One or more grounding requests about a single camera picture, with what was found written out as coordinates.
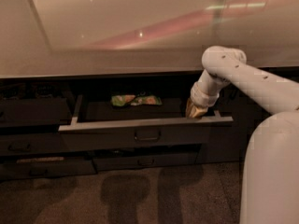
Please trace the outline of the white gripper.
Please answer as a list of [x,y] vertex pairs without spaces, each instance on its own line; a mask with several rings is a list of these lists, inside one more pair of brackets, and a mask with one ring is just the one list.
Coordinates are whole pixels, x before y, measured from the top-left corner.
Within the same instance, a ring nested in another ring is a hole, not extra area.
[[201,118],[207,112],[206,108],[216,104],[220,94],[204,93],[199,82],[195,82],[191,88],[191,98],[188,98],[185,115],[188,118]]

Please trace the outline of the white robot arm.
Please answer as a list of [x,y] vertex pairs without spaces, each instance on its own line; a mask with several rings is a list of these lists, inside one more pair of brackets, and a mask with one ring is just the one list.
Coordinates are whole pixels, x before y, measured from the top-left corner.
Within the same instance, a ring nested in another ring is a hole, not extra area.
[[239,224],[299,224],[299,83],[248,65],[241,49],[210,47],[202,65],[194,108],[212,107],[233,84],[269,114],[247,147]]

